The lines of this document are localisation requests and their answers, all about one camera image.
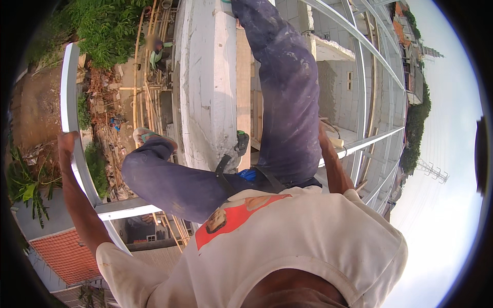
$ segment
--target man's arm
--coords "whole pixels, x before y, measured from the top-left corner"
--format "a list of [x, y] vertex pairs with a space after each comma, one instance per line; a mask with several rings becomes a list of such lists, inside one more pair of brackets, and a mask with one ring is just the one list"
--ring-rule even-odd
[[62, 171], [63, 194], [65, 205], [80, 239], [96, 256], [96, 248], [103, 242], [112, 242], [103, 222], [80, 189], [72, 171], [71, 157], [78, 132], [61, 133], [58, 135], [58, 155]]
[[344, 194], [348, 189], [354, 189], [351, 178], [344, 172], [341, 161], [334, 146], [323, 129], [322, 123], [318, 126], [318, 140], [322, 148], [322, 157], [327, 171], [327, 183], [333, 194]]

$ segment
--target green shirt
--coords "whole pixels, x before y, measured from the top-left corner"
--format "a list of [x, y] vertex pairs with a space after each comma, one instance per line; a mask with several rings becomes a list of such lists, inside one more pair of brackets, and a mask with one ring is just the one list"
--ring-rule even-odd
[[151, 56], [149, 58], [149, 61], [151, 62], [151, 67], [153, 70], [156, 70], [156, 63], [158, 61], [161, 60], [161, 58], [163, 57], [163, 50], [164, 50], [164, 47], [172, 47], [173, 46], [173, 43], [169, 42], [169, 43], [163, 43], [163, 48], [161, 48], [161, 50], [159, 51], [158, 54], [156, 54], [155, 51], [152, 51], [151, 52]]

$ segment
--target window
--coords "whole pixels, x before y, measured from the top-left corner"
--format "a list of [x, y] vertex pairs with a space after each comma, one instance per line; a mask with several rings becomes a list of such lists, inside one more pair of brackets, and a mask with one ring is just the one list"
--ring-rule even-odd
[[348, 71], [348, 91], [352, 91], [352, 71]]

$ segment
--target red roof tile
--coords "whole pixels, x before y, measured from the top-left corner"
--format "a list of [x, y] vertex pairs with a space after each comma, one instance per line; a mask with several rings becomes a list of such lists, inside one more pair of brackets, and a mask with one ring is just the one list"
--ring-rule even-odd
[[47, 238], [32, 240], [31, 245], [51, 269], [67, 284], [100, 276], [98, 265], [86, 246], [80, 246], [75, 229]]

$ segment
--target printed face on shirt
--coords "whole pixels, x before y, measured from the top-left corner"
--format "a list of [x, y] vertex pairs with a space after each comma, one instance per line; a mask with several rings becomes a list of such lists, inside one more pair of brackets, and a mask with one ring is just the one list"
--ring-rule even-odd
[[264, 205], [271, 196], [261, 196], [261, 197], [248, 197], [245, 198], [246, 209], [251, 212]]
[[206, 222], [207, 233], [212, 234], [226, 225], [226, 211], [218, 208]]

